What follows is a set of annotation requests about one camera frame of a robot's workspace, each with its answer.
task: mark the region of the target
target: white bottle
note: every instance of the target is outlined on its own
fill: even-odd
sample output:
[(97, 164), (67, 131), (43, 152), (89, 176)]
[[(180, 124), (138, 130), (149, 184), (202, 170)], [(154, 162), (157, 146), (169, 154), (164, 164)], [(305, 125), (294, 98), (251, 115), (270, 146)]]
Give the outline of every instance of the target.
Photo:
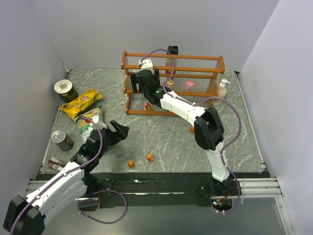
[[(225, 87), (225, 83), (230, 83), (230, 82), (228, 82), (226, 78), (223, 78), (222, 82), (220, 83), (219, 87), (217, 88), (217, 92), (218, 92), (217, 96), (220, 97), (220, 98), (224, 98), (226, 93), (227, 93), (227, 89)], [(212, 105), (219, 106), (221, 104), (221, 102), (222, 101), (219, 100), (219, 99), (213, 99), (212, 100)]]

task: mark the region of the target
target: chip bag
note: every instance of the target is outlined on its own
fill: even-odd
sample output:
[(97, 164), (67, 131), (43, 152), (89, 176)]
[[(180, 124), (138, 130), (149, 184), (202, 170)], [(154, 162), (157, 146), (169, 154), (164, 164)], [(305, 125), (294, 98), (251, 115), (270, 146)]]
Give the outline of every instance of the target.
[(59, 109), (66, 112), (71, 119), (74, 119), (81, 111), (85, 110), (98, 99), (102, 99), (102, 95), (95, 89), (90, 89)]

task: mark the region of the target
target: orange wooden rack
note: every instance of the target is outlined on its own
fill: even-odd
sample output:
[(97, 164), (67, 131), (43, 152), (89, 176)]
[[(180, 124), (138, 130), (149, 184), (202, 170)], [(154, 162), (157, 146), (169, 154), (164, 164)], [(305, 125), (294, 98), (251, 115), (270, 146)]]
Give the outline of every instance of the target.
[[(176, 116), (176, 114), (168, 111), (145, 111), (145, 110), (134, 110), (130, 109), (130, 102), (133, 93), (132, 86), (131, 86), (131, 79), (130, 75), (133, 73), (130, 70), (139, 70), (139, 65), (132, 65), (128, 64), (128, 57), (139, 57), (143, 58), (147, 54), (145, 53), (128, 53), (126, 51), (123, 52), (122, 62), (121, 62), (121, 69), (125, 70), (125, 83), (123, 92), (127, 94), (127, 102), (126, 102), (126, 113), (127, 114), (142, 114), (142, 115), (166, 115), (166, 116)], [(168, 54), (152, 54), (149, 57), (154, 58), (170, 58)], [(182, 79), (182, 78), (190, 78), (192, 79), (210, 79), (210, 82), (205, 89), (205, 92), (196, 92), (196, 91), (184, 91), (180, 90), (173, 90), (176, 94), (182, 96), (217, 96), (217, 75), (218, 73), (223, 74), (225, 72), (225, 65), (222, 56), (219, 57), (210, 57), (210, 56), (195, 56), (195, 55), (173, 55), (174, 59), (192, 59), (192, 60), (209, 60), (209, 61), (216, 61), (214, 68), (197, 68), (197, 67), (175, 67), (175, 71), (185, 71), (185, 72), (200, 72), (200, 73), (210, 73), (210, 75), (201, 75), (201, 74), (174, 74), (173, 77), (175, 79)], [(155, 70), (161, 71), (170, 71), (172, 70), (172, 66), (153, 66)], [(160, 77), (169, 77), (169, 74), (161, 73)]]

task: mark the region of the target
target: food can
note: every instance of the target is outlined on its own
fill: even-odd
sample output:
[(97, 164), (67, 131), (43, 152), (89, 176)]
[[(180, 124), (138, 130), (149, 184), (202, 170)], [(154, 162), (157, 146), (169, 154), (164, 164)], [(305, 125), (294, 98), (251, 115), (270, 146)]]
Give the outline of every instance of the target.
[(74, 142), (63, 130), (57, 130), (51, 134), (51, 141), (55, 143), (62, 151), (69, 151), (73, 148)]
[(48, 162), (48, 168), (61, 171), (66, 166), (66, 164), (67, 164), (67, 162), (61, 161), (57, 158), (50, 158), (50, 160)]
[(58, 81), (54, 85), (54, 90), (65, 103), (69, 103), (78, 97), (72, 82), (66, 79)]

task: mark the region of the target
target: gray wall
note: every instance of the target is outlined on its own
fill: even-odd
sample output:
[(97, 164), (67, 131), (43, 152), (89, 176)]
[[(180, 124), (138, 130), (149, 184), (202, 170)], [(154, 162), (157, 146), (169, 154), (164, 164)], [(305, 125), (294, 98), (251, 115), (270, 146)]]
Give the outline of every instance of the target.
[(0, 223), (43, 160), (65, 68), (24, 0), (0, 0)]
[(313, 2), (280, 0), (240, 83), (266, 165), (297, 235), (313, 221)]
[(29, 0), (68, 69), (119, 68), (124, 50), (178, 45), (181, 54), (223, 55), (237, 71), (278, 1)]

